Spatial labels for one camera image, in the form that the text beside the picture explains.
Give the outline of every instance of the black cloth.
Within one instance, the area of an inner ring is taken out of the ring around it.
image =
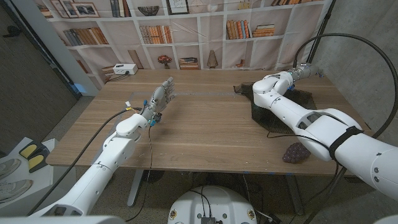
[[[270,110],[261,108],[254,104],[253,84],[254,83],[242,83],[239,86],[234,86],[235,93],[240,93],[249,98],[251,102],[251,118],[272,133],[294,134],[293,131]],[[317,109],[312,98],[312,93],[302,90],[287,90],[284,97],[306,109]]]

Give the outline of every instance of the bookshelf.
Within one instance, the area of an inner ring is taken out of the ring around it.
[[[197,57],[200,69],[206,66],[210,50],[218,61],[215,69],[264,69],[278,70],[291,66],[294,53],[300,44],[316,35],[316,30],[331,4],[331,0],[313,1],[294,5],[270,6],[273,0],[251,1],[250,9],[237,10],[237,0],[202,0],[204,4],[219,4],[215,12],[169,15],[166,0],[127,0],[131,17],[112,17],[109,0],[94,4],[100,18],[61,18],[50,3],[42,0],[54,18],[47,19],[61,38],[62,30],[99,27],[109,45],[68,46],[67,49],[90,69],[87,74],[98,88],[104,85],[102,67],[115,63],[133,63],[127,50],[135,50],[145,69],[162,69],[157,61],[163,54],[173,59],[170,68],[180,69],[178,59]],[[144,16],[138,6],[160,6],[156,16]],[[247,20],[252,30],[258,25],[275,24],[275,33],[270,37],[228,39],[226,22]],[[171,26],[174,43],[145,44],[140,26]],[[299,56],[308,53],[309,47]],[[236,67],[245,59],[243,67]]]

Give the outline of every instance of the sneaker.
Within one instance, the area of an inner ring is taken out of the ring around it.
[[[33,180],[20,180],[14,183],[0,184],[0,203],[9,202],[25,193]]]
[[[12,174],[12,172],[14,172],[20,164],[21,161],[19,159],[10,159],[0,164],[0,179]]]

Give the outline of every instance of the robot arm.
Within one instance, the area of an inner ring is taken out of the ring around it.
[[[301,64],[286,72],[268,75],[253,84],[254,103],[271,110],[324,161],[335,159],[353,174],[385,195],[398,200],[398,148],[363,134],[360,125],[336,109],[308,110],[283,94],[297,80],[318,73],[318,68]]]
[[[158,87],[140,114],[121,121],[103,144],[103,152],[72,189],[60,200],[31,217],[82,216],[91,212],[116,169],[134,153],[141,132],[160,121],[160,112],[174,98],[173,78]]]

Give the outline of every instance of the cable clamp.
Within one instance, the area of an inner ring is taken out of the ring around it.
[[[338,162],[336,160],[335,157],[335,152],[337,150],[337,148],[339,148],[349,137],[357,135],[357,134],[361,134],[364,131],[359,130],[358,128],[356,128],[356,126],[352,126],[346,129],[346,132],[344,134],[342,134],[340,137],[338,137],[329,147],[329,155],[330,157]]]

